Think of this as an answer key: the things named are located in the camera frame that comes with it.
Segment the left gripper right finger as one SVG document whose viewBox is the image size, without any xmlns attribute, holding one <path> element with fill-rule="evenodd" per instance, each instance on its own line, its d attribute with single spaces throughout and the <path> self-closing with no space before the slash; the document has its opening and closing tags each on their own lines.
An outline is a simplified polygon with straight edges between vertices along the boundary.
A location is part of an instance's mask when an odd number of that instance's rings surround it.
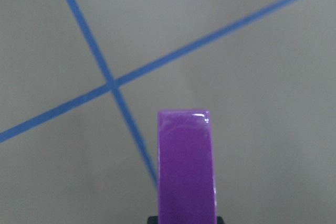
<svg viewBox="0 0 336 224">
<path fill-rule="evenodd" d="M 216 220 L 217 220 L 217 224 L 224 224 L 224 220 L 221 216 L 217 216 Z"/>
</svg>

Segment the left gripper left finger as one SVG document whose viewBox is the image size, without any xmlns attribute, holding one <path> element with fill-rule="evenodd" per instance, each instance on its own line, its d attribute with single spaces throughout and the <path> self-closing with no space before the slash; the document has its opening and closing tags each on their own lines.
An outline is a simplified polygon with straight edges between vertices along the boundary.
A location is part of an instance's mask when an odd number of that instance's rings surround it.
<svg viewBox="0 0 336 224">
<path fill-rule="evenodd" d="M 147 224 L 158 224 L 159 223 L 159 218 L 158 216 L 149 216 L 147 218 Z"/>
</svg>

